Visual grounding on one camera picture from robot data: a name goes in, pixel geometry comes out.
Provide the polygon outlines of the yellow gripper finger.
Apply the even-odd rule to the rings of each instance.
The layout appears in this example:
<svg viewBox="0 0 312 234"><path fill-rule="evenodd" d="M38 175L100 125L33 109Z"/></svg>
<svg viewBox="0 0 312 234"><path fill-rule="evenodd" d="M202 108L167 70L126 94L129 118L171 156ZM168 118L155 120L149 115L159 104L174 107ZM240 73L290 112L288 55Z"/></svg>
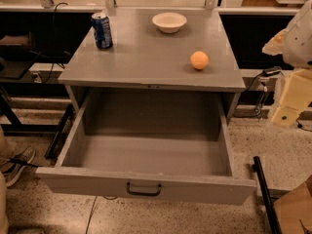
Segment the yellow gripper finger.
<svg viewBox="0 0 312 234"><path fill-rule="evenodd" d="M285 79L278 107L271 117L274 125L289 127L312 102L312 71L297 69Z"/></svg>
<svg viewBox="0 0 312 234"><path fill-rule="evenodd" d="M286 30L279 31L274 37L272 37L262 48L262 52L269 56L282 55L284 53L284 40Z"/></svg>

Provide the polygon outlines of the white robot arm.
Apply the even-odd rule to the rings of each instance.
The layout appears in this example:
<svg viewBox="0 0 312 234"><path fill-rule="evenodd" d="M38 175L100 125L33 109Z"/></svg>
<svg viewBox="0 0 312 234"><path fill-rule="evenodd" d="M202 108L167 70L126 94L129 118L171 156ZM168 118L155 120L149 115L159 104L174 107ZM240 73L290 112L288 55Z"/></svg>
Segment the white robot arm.
<svg viewBox="0 0 312 234"><path fill-rule="evenodd" d="M288 127L312 102L312 0L308 0L287 27L262 48L264 54L281 55L293 67L285 78L271 122Z"/></svg>

